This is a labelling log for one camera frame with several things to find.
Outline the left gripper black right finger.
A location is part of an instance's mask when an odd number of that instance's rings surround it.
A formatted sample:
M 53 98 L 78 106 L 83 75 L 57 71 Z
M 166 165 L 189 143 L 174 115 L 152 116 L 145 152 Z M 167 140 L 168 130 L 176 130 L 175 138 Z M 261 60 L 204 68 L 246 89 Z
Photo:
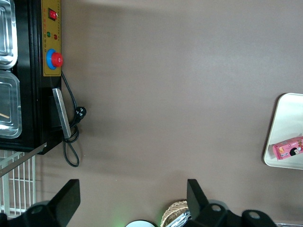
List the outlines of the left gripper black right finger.
M 196 179 L 187 181 L 187 205 L 191 219 L 187 227 L 275 227 L 275 222 L 259 210 L 245 210 L 240 216 L 223 205 L 211 203 Z

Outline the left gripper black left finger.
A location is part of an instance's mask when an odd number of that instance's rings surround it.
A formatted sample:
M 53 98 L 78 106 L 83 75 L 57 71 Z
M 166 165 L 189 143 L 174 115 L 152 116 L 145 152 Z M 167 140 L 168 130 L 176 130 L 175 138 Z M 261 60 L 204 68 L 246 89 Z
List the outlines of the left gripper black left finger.
M 80 205 L 80 181 L 70 179 L 50 200 L 36 203 L 22 215 L 9 219 L 0 214 L 2 227 L 65 227 Z

